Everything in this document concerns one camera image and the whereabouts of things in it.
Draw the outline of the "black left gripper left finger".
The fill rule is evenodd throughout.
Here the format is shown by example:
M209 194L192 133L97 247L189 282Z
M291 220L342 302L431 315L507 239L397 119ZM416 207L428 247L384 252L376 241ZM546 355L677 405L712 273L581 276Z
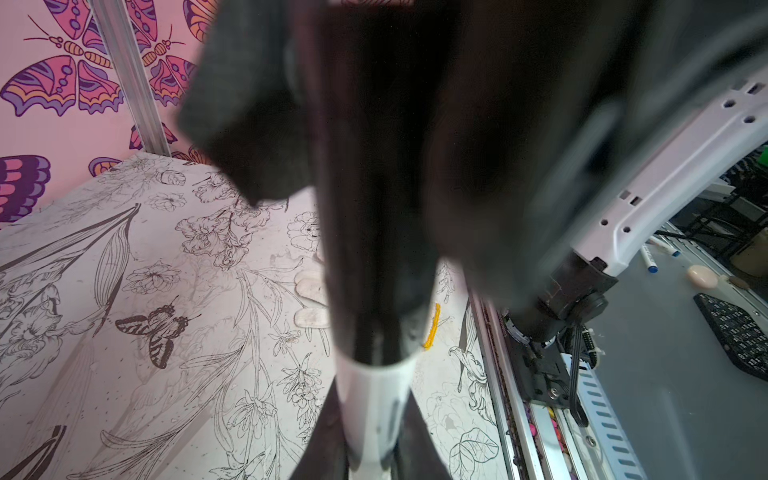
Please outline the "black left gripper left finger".
M349 463L337 386L332 383L290 480L347 480Z

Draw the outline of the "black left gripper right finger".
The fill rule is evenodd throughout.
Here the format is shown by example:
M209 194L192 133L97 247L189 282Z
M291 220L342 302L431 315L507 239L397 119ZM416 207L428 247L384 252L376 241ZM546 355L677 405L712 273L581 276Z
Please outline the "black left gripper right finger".
M392 478L399 480L451 480L413 392L405 404L402 426L393 452Z

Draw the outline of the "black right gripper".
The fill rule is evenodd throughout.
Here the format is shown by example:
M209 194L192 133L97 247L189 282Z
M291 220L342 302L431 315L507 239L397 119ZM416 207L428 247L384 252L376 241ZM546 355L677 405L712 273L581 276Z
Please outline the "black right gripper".
M315 187L294 2L222 2L178 116L252 203ZM439 2L458 17L422 153L425 231L475 289L528 299L615 175L651 3Z

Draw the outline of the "white marker pen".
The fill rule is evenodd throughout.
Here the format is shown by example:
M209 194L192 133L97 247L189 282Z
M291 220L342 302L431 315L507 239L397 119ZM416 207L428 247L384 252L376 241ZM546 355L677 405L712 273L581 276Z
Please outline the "white marker pen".
M417 357L371 366L338 352L335 364L350 476L383 479L391 470Z

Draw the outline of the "black pen cap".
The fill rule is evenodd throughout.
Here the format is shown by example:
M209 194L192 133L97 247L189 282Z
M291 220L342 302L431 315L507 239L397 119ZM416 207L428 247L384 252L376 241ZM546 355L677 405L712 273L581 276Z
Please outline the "black pen cap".
M426 329L422 153L457 17L439 1L291 7L333 339L364 365L406 359Z

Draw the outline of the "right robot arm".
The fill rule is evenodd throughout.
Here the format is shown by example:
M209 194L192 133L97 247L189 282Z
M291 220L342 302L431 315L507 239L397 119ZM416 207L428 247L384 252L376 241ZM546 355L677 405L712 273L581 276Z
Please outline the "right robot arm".
M178 123L315 189L335 344L423 335L440 258L544 337L766 132L763 1L224 1Z

